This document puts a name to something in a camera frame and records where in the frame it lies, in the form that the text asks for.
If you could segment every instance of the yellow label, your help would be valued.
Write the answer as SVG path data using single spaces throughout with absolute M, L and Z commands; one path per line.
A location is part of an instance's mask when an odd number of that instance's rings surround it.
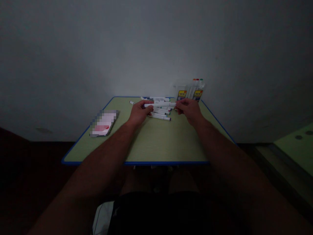
M 183 98 L 185 98 L 186 94 L 187 94 L 187 91 L 184 91 L 184 90 L 178 91 L 178 97 L 183 97 Z
M 201 97 L 203 90 L 196 90 L 195 94 L 193 95 L 194 97 Z

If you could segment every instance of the black shorts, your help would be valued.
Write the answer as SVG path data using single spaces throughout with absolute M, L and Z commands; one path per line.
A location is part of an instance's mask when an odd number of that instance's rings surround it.
M 211 228 L 205 201 L 197 192 L 133 192 L 114 202 L 108 235 L 208 234 Z

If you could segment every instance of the pile of markers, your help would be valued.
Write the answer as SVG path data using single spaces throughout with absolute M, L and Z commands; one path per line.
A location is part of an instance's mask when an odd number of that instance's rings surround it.
M 154 101 L 154 104 L 145 104 L 145 107 L 153 105 L 153 111 L 151 112 L 151 118 L 158 118 L 170 121 L 171 118 L 168 115 L 171 114 L 171 110 L 175 107 L 176 103 L 171 103 L 169 98 L 165 97 L 141 97 L 142 100 Z

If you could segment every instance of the blue table edge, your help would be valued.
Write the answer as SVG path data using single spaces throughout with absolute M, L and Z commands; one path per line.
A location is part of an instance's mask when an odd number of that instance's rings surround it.
M 113 100 L 115 97 L 123 97 L 123 98 L 140 98 L 139 96 L 113 96 L 110 101 L 104 106 L 102 110 L 104 110 L 108 104 Z M 234 139 L 230 136 L 230 134 L 227 132 L 227 130 L 223 127 L 223 125 L 219 122 L 219 120 L 214 116 L 214 114 L 211 112 L 208 106 L 206 108 L 210 111 L 210 113 L 213 115 L 215 120 L 221 125 L 221 127 L 224 129 L 226 134 L 231 138 L 231 140 L 237 145 L 237 143 L 234 141 Z M 87 129 L 82 133 L 82 135 L 78 138 L 78 140 L 75 142 L 75 144 L 68 150 L 68 152 L 65 154 L 65 156 L 62 158 L 61 163 L 64 165 L 80 165 L 81 162 L 66 162 L 64 159 L 68 155 L 68 153 L 72 150 L 72 148 L 77 144 L 77 142 L 81 139 L 81 137 L 85 134 L 85 132 L 89 129 L 90 126 L 87 127 Z M 124 162 L 124 165 L 185 165 L 185 164 L 209 164 L 209 161 L 186 161 L 186 162 Z

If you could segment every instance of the white wall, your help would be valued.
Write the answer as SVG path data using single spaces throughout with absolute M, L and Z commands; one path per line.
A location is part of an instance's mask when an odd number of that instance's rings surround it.
M 172 96 L 179 78 L 206 81 L 204 101 L 237 142 L 313 121 L 306 3 L 1 4 L 0 126 L 29 140 L 75 141 L 112 96 Z

